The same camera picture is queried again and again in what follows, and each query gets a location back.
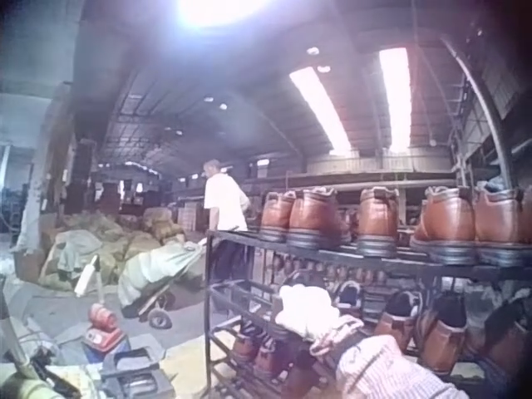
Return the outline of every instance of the metal tool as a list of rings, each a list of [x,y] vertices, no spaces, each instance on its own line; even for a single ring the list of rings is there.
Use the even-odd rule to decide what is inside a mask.
[[[121,362],[131,365],[120,367]],[[128,352],[110,353],[100,371],[102,389],[116,399],[174,399],[175,391],[168,377],[147,347]]]

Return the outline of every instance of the window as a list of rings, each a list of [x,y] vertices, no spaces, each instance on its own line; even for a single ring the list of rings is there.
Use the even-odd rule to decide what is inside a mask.
[[[402,152],[410,146],[411,89],[410,67],[406,48],[392,48],[379,52],[382,76],[388,99],[392,145],[390,150]]]
[[[348,153],[351,144],[325,87],[311,66],[290,74],[292,83],[318,119],[335,153]]]

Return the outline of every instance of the ceiling light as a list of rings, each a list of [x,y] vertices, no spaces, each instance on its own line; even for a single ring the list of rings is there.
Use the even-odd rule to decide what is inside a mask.
[[[292,72],[290,79],[318,119],[329,141],[331,141],[332,148],[335,151],[349,151],[351,144],[347,139],[347,133],[314,68],[309,66]]]
[[[317,47],[310,47],[307,49],[307,54],[309,56],[316,56],[317,54],[319,54],[319,48]]]
[[[329,65],[318,66],[318,72],[320,73],[329,73],[330,71],[331,71],[331,67]]]
[[[180,18],[192,27],[216,27],[238,22],[265,7],[271,0],[181,0]]]
[[[401,152],[410,146],[412,103],[408,53],[404,47],[382,50],[379,59],[392,128],[390,150]]]

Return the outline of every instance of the tarp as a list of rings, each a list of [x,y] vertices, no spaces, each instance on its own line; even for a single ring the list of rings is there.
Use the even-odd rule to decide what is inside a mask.
[[[171,243],[129,259],[118,280],[121,306],[129,306],[169,279],[183,275],[203,252],[204,247],[195,243]]]

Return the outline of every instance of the shoe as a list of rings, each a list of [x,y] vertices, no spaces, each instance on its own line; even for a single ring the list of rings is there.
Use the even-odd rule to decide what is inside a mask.
[[[384,187],[365,189],[358,210],[357,251],[375,258],[395,258],[397,254],[396,190]]]
[[[485,321],[484,330],[466,335],[466,348],[476,357],[495,364],[507,378],[515,377],[526,356],[530,326],[523,303],[517,299],[497,308]]]
[[[272,380],[288,365],[286,344],[266,337],[255,358],[254,374],[264,380]]]
[[[251,322],[244,322],[236,336],[231,354],[237,362],[252,362],[259,352],[261,339],[264,338],[262,328]]]
[[[354,318],[362,317],[362,290],[359,283],[348,280],[338,287],[334,306],[342,315],[349,314]]]
[[[304,190],[290,215],[287,243],[307,249],[331,249],[342,244],[342,223],[336,191],[318,187]]]
[[[289,191],[284,194],[268,193],[260,223],[259,237],[274,243],[286,241],[293,203],[296,194]]]
[[[384,308],[374,335],[393,336],[404,353],[414,334],[420,308],[421,295],[419,293],[409,291],[394,293]]]
[[[437,298],[416,322],[414,341],[421,364],[435,374],[450,374],[464,347],[466,324],[463,297],[449,292]]]
[[[301,351],[296,355],[281,389],[282,398],[305,397],[319,383],[319,375],[313,369],[315,362],[316,359],[307,351]]]
[[[500,267],[525,266],[530,239],[523,192],[500,190],[493,185],[486,185],[477,192],[475,231],[480,261]]]
[[[428,188],[410,246],[439,264],[476,264],[475,213],[470,189]]]

